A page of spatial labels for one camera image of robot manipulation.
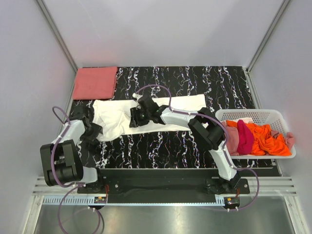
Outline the white t shirt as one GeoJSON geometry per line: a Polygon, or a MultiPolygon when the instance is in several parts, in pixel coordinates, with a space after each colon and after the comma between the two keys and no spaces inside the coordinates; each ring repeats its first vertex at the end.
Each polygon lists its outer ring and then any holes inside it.
{"type": "MultiPolygon", "coordinates": [[[[181,96],[153,98],[158,106],[167,105],[171,102],[171,107],[181,111],[198,111],[202,107],[206,107],[205,96],[203,94],[195,96],[181,96]]],[[[189,129],[183,125],[159,124],[154,123],[148,118],[145,111],[138,111],[138,119],[143,120],[145,125],[131,127],[132,108],[137,108],[138,103],[134,100],[95,100],[93,104],[94,119],[93,123],[102,127],[102,133],[98,135],[97,140],[100,142],[112,141],[121,135],[135,135],[152,132],[176,132],[188,131],[189,129]]]]}

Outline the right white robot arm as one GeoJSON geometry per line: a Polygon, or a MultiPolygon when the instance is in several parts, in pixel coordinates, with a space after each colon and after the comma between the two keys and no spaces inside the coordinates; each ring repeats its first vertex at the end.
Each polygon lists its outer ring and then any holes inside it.
{"type": "Polygon", "coordinates": [[[207,108],[186,112],[173,109],[170,105],[159,106],[149,96],[133,94],[133,99],[137,102],[137,106],[130,109],[129,127],[138,128],[153,122],[188,128],[196,144],[209,151],[217,165],[219,181],[208,183],[206,188],[215,194],[233,193],[238,189],[241,177],[227,155],[228,134],[219,120],[208,115],[207,108]]]}

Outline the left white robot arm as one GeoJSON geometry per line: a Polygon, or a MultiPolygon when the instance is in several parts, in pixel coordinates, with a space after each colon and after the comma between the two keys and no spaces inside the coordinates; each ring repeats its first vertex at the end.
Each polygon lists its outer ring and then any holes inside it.
{"type": "Polygon", "coordinates": [[[78,184],[80,193],[102,192],[105,181],[99,169],[83,166],[77,150],[80,139],[93,144],[102,133],[102,127],[93,123],[94,114],[85,107],[75,108],[72,117],[58,106],[52,107],[52,112],[63,129],[55,140],[40,148],[45,183],[63,188],[78,184]]]}

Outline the folded pink t shirt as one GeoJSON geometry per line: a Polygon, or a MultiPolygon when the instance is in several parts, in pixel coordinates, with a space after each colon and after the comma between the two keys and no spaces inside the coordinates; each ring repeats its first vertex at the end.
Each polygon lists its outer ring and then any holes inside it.
{"type": "Polygon", "coordinates": [[[73,100],[111,99],[117,82],[117,67],[79,68],[73,100]]]}

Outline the pink t shirt in basket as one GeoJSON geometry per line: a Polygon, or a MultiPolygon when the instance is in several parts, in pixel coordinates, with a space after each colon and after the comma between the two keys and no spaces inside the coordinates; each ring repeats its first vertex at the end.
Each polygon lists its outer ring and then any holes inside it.
{"type": "Polygon", "coordinates": [[[237,152],[237,148],[239,145],[239,135],[237,128],[227,126],[226,122],[222,122],[222,124],[229,134],[229,140],[227,141],[226,146],[230,156],[239,156],[239,153],[237,152]]]}

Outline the magenta t shirt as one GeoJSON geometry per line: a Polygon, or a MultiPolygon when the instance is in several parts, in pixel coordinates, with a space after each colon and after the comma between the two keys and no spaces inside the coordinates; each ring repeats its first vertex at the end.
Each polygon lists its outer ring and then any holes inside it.
{"type": "Polygon", "coordinates": [[[237,152],[240,155],[248,155],[253,149],[254,136],[243,120],[237,122],[237,130],[239,136],[237,152]]]}

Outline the orange t shirt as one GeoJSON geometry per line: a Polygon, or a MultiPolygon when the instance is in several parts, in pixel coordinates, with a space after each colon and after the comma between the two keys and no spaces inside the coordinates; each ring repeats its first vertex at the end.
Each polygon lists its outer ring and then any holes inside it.
{"type": "Polygon", "coordinates": [[[294,136],[271,129],[270,125],[257,125],[250,119],[226,120],[222,123],[230,139],[226,146],[231,156],[291,156],[294,136]]]}

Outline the white plastic laundry basket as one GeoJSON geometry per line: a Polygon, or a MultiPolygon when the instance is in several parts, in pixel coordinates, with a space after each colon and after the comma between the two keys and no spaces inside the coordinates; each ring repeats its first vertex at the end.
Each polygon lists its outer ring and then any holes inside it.
{"type": "Polygon", "coordinates": [[[252,152],[248,155],[234,156],[232,159],[283,159],[296,156],[293,135],[281,115],[276,110],[265,109],[224,109],[215,114],[221,122],[233,122],[235,119],[249,117],[253,119],[248,123],[254,135],[252,152]]]}

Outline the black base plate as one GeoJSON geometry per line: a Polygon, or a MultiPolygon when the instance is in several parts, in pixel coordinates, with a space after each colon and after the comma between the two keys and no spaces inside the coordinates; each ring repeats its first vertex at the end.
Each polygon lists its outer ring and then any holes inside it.
{"type": "Polygon", "coordinates": [[[101,169],[100,179],[78,190],[107,195],[110,205],[208,205],[215,196],[248,195],[245,178],[230,186],[217,169],[101,169]]]}

